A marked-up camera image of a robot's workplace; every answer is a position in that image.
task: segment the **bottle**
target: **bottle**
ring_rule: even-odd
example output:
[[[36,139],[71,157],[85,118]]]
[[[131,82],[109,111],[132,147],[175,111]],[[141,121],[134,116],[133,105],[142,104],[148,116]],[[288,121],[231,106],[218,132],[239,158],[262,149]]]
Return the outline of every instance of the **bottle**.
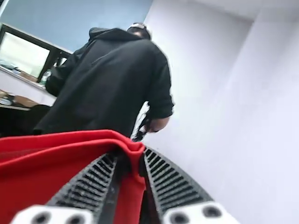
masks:
[[[41,79],[41,81],[39,82],[41,85],[45,86],[46,85],[46,81],[48,79],[48,77],[52,74],[51,69],[48,69],[44,74],[43,77]]]

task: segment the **black chair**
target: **black chair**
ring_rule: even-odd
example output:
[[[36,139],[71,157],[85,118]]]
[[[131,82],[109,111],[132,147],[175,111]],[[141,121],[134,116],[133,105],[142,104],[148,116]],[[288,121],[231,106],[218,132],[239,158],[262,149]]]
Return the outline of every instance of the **black chair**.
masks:
[[[48,113],[50,106],[35,105],[26,112],[25,116],[20,121],[14,136],[33,135],[33,129],[38,122]]]

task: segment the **red fabric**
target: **red fabric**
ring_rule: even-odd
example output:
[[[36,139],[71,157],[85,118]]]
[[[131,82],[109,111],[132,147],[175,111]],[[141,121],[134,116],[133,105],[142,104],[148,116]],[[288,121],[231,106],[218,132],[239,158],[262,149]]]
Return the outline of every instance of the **red fabric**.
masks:
[[[80,170],[117,146],[129,156],[133,172],[121,183],[114,224],[138,224],[145,189],[138,161],[144,145],[110,130],[0,139],[1,224],[26,207],[47,203]]]

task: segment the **window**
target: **window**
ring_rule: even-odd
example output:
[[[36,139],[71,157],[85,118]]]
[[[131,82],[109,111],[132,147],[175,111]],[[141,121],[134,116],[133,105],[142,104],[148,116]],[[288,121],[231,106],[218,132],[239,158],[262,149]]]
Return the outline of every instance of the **window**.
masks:
[[[0,45],[0,60],[38,78],[49,52],[48,49],[5,33]]]
[[[23,77],[40,82],[43,74],[68,58],[66,52],[8,25],[0,30],[0,66],[17,71]]]

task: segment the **person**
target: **person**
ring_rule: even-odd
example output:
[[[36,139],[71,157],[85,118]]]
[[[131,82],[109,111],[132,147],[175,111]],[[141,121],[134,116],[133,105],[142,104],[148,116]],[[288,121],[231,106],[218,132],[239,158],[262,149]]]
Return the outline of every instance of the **person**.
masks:
[[[172,115],[171,75],[164,53],[143,23],[127,31],[92,28],[90,39],[65,63],[51,69],[45,88],[57,97],[35,133],[111,129],[130,137],[148,102],[148,132]]]

